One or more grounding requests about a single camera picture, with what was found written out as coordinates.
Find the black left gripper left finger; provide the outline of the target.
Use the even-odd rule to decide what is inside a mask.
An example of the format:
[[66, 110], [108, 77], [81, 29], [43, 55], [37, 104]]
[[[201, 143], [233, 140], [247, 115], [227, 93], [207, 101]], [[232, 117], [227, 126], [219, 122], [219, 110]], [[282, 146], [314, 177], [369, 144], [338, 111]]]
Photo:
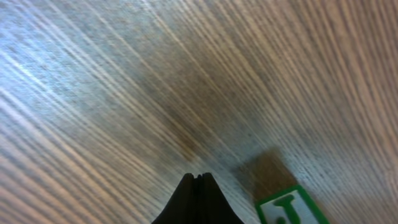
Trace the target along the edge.
[[185, 174], [164, 209], [152, 224], [188, 223], [188, 216], [193, 207], [193, 174]]

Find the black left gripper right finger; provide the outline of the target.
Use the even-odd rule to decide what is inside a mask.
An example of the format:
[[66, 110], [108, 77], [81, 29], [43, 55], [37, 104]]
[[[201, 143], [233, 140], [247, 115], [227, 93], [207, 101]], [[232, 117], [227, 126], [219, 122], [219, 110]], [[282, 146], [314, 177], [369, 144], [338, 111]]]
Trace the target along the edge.
[[210, 173], [196, 178], [196, 223], [243, 224]]

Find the green soccer ball block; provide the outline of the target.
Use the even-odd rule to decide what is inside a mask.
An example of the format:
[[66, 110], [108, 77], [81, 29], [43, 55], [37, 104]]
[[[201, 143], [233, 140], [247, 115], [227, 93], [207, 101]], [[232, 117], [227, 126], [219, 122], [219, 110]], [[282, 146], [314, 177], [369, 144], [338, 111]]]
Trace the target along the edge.
[[262, 224], [330, 224], [301, 185], [260, 200], [255, 208]]

